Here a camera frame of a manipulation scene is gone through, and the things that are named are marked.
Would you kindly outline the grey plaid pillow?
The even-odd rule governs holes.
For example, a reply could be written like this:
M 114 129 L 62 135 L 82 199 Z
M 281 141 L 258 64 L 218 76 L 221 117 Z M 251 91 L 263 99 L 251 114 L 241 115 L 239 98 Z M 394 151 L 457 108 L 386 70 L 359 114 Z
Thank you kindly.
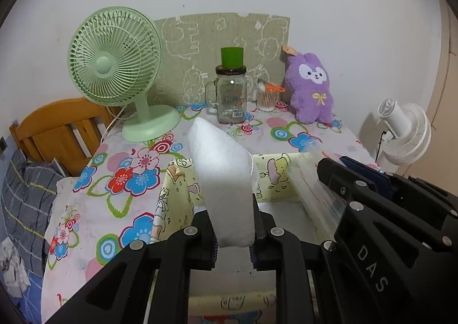
M 57 183 L 65 177 L 57 161 L 39 163 L 16 150 L 1 187 L 6 235 L 19 251 L 25 269 L 44 275 L 49 243 L 44 238 Z

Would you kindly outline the glass mason jar mug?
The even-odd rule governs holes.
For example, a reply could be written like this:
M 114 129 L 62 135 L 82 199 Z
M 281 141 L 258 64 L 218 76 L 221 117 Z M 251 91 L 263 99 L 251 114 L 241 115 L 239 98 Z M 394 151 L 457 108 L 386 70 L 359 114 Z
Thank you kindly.
M 216 66 L 216 77 L 205 85 L 205 102 L 220 124 L 243 123 L 247 113 L 246 67 Z

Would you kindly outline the purple plush bunny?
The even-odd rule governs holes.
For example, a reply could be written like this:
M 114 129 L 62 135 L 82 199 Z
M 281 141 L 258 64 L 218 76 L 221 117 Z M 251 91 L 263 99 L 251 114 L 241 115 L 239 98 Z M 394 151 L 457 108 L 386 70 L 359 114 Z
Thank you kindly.
M 333 97 L 327 71 L 315 54 L 302 54 L 285 46 L 285 82 L 290 90 L 290 105 L 299 123 L 331 124 Z

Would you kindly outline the white foam towel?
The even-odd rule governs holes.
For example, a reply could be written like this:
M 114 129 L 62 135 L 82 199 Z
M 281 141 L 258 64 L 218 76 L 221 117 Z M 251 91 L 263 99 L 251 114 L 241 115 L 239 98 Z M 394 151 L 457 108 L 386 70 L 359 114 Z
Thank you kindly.
M 187 139 L 218 246 L 252 245 L 253 194 L 258 181 L 252 155 L 203 118 L 194 120 Z

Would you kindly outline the yellow cartoon fabric storage box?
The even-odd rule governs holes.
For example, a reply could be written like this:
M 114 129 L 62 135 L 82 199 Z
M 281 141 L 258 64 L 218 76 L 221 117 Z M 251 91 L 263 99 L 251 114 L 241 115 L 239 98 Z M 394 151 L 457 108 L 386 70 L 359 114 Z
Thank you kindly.
M 276 225 L 300 240 L 320 243 L 332 239 L 344 201 L 317 178 L 312 153 L 258 154 L 248 162 L 228 158 L 209 163 L 189 158 L 172 161 L 158 195 L 150 240 L 165 240 L 208 211 L 217 237 L 217 262 L 211 271 L 191 273 L 189 314 L 229 316 L 276 305 L 272 271 L 257 272 L 248 244 L 255 239 L 255 195 L 260 210 Z

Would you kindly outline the floral tablecloth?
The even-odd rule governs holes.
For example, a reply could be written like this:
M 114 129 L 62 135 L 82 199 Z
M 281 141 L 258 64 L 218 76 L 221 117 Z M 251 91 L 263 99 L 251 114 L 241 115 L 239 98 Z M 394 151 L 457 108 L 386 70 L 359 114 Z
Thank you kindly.
M 48 320 L 83 285 L 134 240 L 154 243 L 190 224 L 204 199 L 190 161 L 193 121 L 216 122 L 203 105 L 179 106 L 180 123 L 158 139 L 131 143 L 113 130 L 79 177 L 59 181 L 45 237 L 50 245 L 41 295 Z M 290 161 L 315 143 L 326 157 L 347 156 L 375 166 L 371 155 L 339 118 L 303 125 L 286 104 L 271 112 L 250 106 L 244 121 L 223 126 L 258 165 L 259 208 L 299 239 L 313 242 L 311 225 L 290 184 Z M 191 323 L 273 323 L 275 275 L 252 268 L 248 252 L 220 252 L 211 271 L 195 271 Z

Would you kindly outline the clear plastic zip bag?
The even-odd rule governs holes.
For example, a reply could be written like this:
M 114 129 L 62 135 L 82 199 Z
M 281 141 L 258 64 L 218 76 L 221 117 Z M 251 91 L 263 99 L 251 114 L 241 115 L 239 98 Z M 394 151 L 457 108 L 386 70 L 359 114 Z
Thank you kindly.
M 346 202 L 318 178 L 317 165 L 325 158 L 341 163 L 335 154 L 326 153 L 320 142 L 310 143 L 303 152 L 291 158 L 287 170 L 290 182 L 315 228 L 318 243 L 334 239 L 346 207 Z

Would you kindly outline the blue bed sheet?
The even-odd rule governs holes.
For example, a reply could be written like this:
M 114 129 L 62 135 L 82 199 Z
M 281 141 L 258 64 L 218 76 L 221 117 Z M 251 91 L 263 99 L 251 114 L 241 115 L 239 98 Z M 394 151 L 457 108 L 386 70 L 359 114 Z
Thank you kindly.
M 44 275 L 38 275 L 28 270 L 29 285 L 25 286 L 25 291 L 19 291 L 19 296 L 17 297 L 10 294 L 5 280 L 4 272 L 8 266 L 7 259 L 1 258 L 1 286 L 6 290 L 7 297 L 17 307 L 27 323 L 42 323 L 41 295 Z

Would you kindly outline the cotton swab container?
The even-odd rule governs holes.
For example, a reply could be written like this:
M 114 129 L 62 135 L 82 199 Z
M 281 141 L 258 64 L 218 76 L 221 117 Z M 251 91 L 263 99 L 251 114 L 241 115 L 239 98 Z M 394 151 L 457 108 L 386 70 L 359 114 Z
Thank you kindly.
M 259 78 L 256 91 L 257 109 L 262 112 L 273 111 L 280 95 L 285 91 L 285 88 Z

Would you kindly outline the wall power socket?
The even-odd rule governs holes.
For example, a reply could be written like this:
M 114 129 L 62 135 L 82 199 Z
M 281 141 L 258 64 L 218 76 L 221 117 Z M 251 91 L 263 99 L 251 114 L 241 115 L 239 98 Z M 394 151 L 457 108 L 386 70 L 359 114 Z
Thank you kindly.
M 5 138 L 4 137 L 1 137 L 0 138 L 0 153 L 3 154 L 5 152 L 5 150 L 7 149 L 8 145 L 5 141 Z

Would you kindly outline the green cup on jar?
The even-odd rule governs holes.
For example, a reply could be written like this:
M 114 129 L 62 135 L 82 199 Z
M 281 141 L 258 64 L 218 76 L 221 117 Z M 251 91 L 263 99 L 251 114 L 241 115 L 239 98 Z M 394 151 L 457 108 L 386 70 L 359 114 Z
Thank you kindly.
M 220 49 L 221 67 L 224 69 L 239 69 L 244 66 L 243 47 L 223 47 Z

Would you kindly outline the crumpled white cloth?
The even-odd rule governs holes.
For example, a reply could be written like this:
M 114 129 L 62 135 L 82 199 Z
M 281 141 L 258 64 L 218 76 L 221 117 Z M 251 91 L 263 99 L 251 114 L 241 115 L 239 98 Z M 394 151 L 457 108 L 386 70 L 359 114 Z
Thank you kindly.
M 14 298 L 22 298 L 31 286 L 24 261 L 8 237 L 1 242 L 1 273 L 6 291 Z

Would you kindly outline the white standing fan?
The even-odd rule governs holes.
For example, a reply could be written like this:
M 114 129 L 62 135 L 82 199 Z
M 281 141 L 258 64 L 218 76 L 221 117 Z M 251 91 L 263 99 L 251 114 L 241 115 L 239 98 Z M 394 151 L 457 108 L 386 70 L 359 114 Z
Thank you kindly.
M 432 139 L 432 128 L 420 105 L 387 98 L 367 116 L 360 138 L 384 171 L 396 171 L 425 154 Z

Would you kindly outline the green desk fan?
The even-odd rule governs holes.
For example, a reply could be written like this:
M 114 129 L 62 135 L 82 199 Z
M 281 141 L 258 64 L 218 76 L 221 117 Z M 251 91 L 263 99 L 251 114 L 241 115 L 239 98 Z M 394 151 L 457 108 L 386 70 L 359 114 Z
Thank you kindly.
M 91 14 L 76 29 L 68 48 L 68 72 L 76 89 L 105 107 L 133 103 L 123 139 L 143 142 L 175 128 L 179 112 L 149 105 L 147 92 L 161 68 L 162 46 L 155 24 L 135 9 L 112 6 Z

